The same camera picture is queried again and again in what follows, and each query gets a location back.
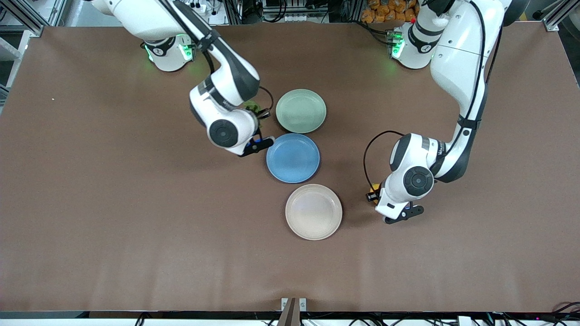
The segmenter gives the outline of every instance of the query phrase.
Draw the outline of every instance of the orange packaged snack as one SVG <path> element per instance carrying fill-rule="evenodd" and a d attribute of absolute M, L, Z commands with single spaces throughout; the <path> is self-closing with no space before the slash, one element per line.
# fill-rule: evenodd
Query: orange packaged snack
<path fill-rule="evenodd" d="M 389 6 L 387 5 L 380 5 L 377 9 L 376 9 L 376 14 L 380 15 L 380 16 L 387 16 L 387 14 L 389 13 L 389 11 L 391 11 L 389 9 Z"/>
<path fill-rule="evenodd" d="M 387 6 L 390 10 L 402 13 L 407 8 L 407 3 L 405 0 L 389 0 L 389 4 Z"/>
<path fill-rule="evenodd" d="M 387 14 L 387 16 L 385 16 L 385 21 L 394 20 L 394 19 L 395 19 L 395 11 L 391 10 Z"/>
<path fill-rule="evenodd" d="M 375 23 L 384 23 L 385 22 L 385 17 L 383 15 L 379 15 L 379 13 L 377 12 L 375 14 Z"/>
<path fill-rule="evenodd" d="M 405 21 L 411 21 L 413 18 L 416 18 L 415 11 L 413 9 L 405 10 Z"/>
<path fill-rule="evenodd" d="M 363 10 L 361 15 L 361 22 L 370 24 L 373 20 L 375 20 L 375 11 L 368 9 Z"/>
<path fill-rule="evenodd" d="M 380 0 L 367 0 L 367 3 L 372 10 L 376 10 L 380 6 Z"/>

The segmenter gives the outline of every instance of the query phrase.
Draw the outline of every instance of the green indicator light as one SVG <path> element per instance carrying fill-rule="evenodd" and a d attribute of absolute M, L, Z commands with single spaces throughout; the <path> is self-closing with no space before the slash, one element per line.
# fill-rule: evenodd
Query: green indicator light
<path fill-rule="evenodd" d="M 183 58 L 187 61 L 191 60 L 191 51 L 187 45 L 180 45 L 179 50 L 181 50 Z"/>
<path fill-rule="evenodd" d="M 151 52 L 149 51 L 147 45 L 145 46 L 145 50 L 147 50 L 147 54 L 149 55 L 149 61 L 153 62 L 153 57 L 151 56 Z"/>
<path fill-rule="evenodd" d="M 393 57 L 399 58 L 401 56 L 401 52 L 405 47 L 405 40 L 402 39 L 396 46 L 393 47 Z"/>

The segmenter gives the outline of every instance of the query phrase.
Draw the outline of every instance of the plate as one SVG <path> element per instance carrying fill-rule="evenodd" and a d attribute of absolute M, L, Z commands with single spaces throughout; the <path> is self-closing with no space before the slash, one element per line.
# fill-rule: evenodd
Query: plate
<path fill-rule="evenodd" d="M 280 98 L 275 113 L 278 122 L 288 131 L 308 133 L 324 122 L 326 104 L 311 90 L 295 89 Z"/>
<path fill-rule="evenodd" d="M 287 133 L 276 138 L 266 154 L 270 173 L 287 183 L 308 180 L 316 173 L 319 164 L 318 147 L 310 138 L 299 133 Z"/>
<path fill-rule="evenodd" d="M 338 196 L 320 184 L 296 189 L 286 202 L 286 221 L 290 229 L 307 240 L 330 237 L 342 221 Z"/>

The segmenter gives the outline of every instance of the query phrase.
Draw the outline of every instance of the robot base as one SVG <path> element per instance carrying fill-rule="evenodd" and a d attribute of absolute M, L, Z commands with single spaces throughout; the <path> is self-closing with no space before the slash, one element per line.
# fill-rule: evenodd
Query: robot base
<path fill-rule="evenodd" d="M 421 69 L 426 67 L 431 61 L 431 48 L 430 45 L 426 45 L 428 49 L 422 49 L 425 51 L 421 53 L 418 49 L 411 44 L 409 41 L 409 28 L 413 24 L 404 23 L 401 27 L 396 27 L 395 32 L 400 32 L 403 35 L 404 46 L 398 49 L 398 53 L 391 52 L 390 55 L 393 59 L 399 61 L 402 65 L 410 69 Z"/>
<path fill-rule="evenodd" d="M 186 34 L 175 36 L 175 40 L 167 50 L 156 48 L 146 41 L 145 50 L 149 54 L 149 60 L 157 68 L 167 72 L 181 69 L 186 63 L 193 61 L 195 55 L 195 45 Z"/>

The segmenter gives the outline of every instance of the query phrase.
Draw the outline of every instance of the green plate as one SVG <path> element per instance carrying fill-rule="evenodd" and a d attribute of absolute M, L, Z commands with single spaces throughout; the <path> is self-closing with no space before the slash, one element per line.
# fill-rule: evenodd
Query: green plate
<path fill-rule="evenodd" d="M 326 104 L 320 95 L 311 90 L 291 90 L 276 104 L 276 117 L 290 132 L 311 132 L 320 127 L 326 118 Z"/>

